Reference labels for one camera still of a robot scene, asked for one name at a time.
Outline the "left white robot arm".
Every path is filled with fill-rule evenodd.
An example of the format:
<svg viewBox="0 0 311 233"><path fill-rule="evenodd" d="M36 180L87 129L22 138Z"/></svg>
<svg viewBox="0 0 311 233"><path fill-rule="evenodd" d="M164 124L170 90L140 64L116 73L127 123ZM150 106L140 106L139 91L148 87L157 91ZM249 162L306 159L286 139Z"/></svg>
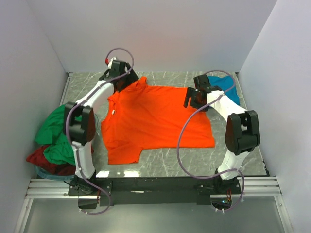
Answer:
<svg viewBox="0 0 311 233"><path fill-rule="evenodd" d="M63 130L73 150L76 167L70 189L85 195L92 195L99 189L92 162L92 140L97 132L95 113L108 97L138 80L128 62L115 58L106 62L108 69L95 86L78 101L65 104Z"/></svg>

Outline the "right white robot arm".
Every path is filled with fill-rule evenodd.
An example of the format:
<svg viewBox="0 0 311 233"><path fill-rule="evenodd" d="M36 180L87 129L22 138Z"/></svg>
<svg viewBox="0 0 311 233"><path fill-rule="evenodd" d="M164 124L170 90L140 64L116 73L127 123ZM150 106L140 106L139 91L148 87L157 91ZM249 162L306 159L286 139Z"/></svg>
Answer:
<svg viewBox="0 0 311 233"><path fill-rule="evenodd" d="M259 118L256 111L247 111L231 100L225 91L212 86L207 75L193 78L195 88L186 92L184 107L199 110L213 108L226 121L226 154L213 178L213 189L223 194L235 187L239 169L245 158L260 144Z"/></svg>

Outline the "orange t-shirt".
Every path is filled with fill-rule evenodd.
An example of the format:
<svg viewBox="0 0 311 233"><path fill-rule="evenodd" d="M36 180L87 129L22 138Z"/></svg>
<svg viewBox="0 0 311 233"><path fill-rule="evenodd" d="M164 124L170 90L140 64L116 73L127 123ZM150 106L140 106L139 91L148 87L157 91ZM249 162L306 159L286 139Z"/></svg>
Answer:
<svg viewBox="0 0 311 233"><path fill-rule="evenodd" d="M184 108L185 87L149 86L141 77L108 97L101 123L109 165L138 163L143 150L211 148L215 145L205 112Z"/></svg>

